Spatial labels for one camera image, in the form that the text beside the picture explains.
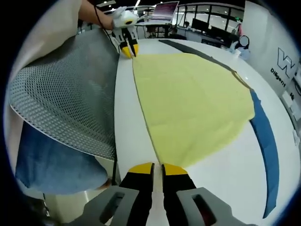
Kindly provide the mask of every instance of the blue cloth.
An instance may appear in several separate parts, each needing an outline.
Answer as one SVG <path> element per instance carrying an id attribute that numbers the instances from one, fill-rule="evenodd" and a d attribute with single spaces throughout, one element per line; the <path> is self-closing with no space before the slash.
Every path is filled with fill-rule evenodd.
<path id="1" fill-rule="evenodd" d="M 73 194 L 102 186 L 106 170 L 95 157 L 74 150 L 23 124 L 16 177 L 46 194 Z"/>
<path id="2" fill-rule="evenodd" d="M 255 117 L 250 120 L 250 123 L 261 148 L 267 178 L 267 201 L 263 215 L 263 218 L 266 218 L 276 207 L 279 187 L 279 160 L 269 119 L 264 113 L 260 99 L 253 90 L 251 90 L 251 96 L 254 102 Z"/>
<path id="3" fill-rule="evenodd" d="M 230 48 L 228 49 L 230 53 L 235 53 L 235 46 L 237 43 L 238 41 L 235 41 L 234 43 L 231 44 Z M 242 58 L 243 60 L 249 59 L 250 57 L 249 49 L 244 49 L 243 47 L 238 47 L 237 49 L 241 52 L 239 55 L 240 58 Z"/>

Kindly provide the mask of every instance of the blue jeans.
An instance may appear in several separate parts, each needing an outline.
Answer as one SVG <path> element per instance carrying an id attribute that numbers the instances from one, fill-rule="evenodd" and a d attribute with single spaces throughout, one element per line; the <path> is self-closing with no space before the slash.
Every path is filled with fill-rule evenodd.
<path id="1" fill-rule="evenodd" d="M 102 186 L 106 170 L 95 157 L 45 136 L 24 122 L 16 177 L 46 194 L 73 194 Z"/>

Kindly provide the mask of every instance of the white sleeve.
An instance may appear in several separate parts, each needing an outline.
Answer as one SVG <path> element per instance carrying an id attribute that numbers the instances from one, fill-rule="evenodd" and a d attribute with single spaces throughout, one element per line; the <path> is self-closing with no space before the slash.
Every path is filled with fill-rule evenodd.
<path id="1" fill-rule="evenodd" d="M 235 41 L 231 44 L 230 48 L 228 49 L 229 52 L 234 53 L 235 52 L 235 46 L 238 43 L 238 41 Z"/>
<path id="2" fill-rule="evenodd" d="M 77 32 L 77 21 L 81 0 L 58 0 L 36 23 L 26 37 L 13 64 L 9 81 L 30 62 L 45 56 L 60 47 Z M 9 106 L 6 90 L 4 103 L 4 134 L 8 156 L 15 172 L 23 120 Z"/>
<path id="3" fill-rule="evenodd" d="M 244 49 L 243 51 L 241 51 L 240 53 L 240 58 L 242 58 L 243 60 L 247 60 L 250 57 L 250 51 L 248 49 Z"/>

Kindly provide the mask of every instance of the white table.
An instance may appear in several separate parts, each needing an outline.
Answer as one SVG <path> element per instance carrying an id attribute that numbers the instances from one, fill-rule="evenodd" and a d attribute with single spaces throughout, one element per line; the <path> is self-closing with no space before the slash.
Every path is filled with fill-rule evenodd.
<path id="1" fill-rule="evenodd" d="M 149 26 L 149 25 L 157 25 L 157 26 L 172 26 L 171 23 L 168 23 L 167 21 L 147 21 L 147 22 L 139 22 L 136 23 L 135 26 Z"/>
<path id="2" fill-rule="evenodd" d="M 262 219 L 267 181 L 262 153 L 250 123 L 238 138 L 220 151 L 186 168 L 196 187 L 205 187 L 232 208 L 233 216 L 246 224 L 271 225 L 297 188 L 300 154 L 294 144 L 293 125 L 268 83 L 245 61 L 223 49 L 185 40 L 173 40 L 214 57 L 237 71 L 252 87 L 270 121 L 278 149 L 280 181 L 277 206 Z M 139 54 L 179 53 L 158 40 L 139 40 Z M 146 129 L 133 78 L 132 60 L 120 56 L 115 90 L 115 136 L 121 178 L 138 164 L 156 163 L 153 208 L 148 225 L 168 225 L 163 208 L 160 166 Z"/>

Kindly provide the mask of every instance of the person's arm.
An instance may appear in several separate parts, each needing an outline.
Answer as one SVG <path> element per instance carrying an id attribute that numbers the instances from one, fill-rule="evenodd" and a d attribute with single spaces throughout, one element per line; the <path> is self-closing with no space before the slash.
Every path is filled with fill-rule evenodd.
<path id="1" fill-rule="evenodd" d="M 234 43 L 231 44 L 230 48 L 228 49 L 229 52 L 234 53 L 235 52 L 235 46 L 238 41 L 235 41 Z"/>
<path id="2" fill-rule="evenodd" d="M 248 49 L 244 49 L 243 51 L 241 51 L 240 53 L 240 58 L 242 58 L 243 60 L 247 60 L 250 57 L 250 51 Z"/>
<path id="3" fill-rule="evenodd" d="M 99 20 L 103 25 L 103 28 L 107 30 L 113 30 L 113 18 L 111 16 L 105 15 L 99 9 L 96 10 L 97 10 Z M 90 2 L 88 2 L 88 0 L 82 0 L 79 9 L 79 19 L 86 21 L 88 23 L 93 23 L 101 26 L 101 24 L 99 24 L 99 21 L 97 19 L 94 6 Z"/>

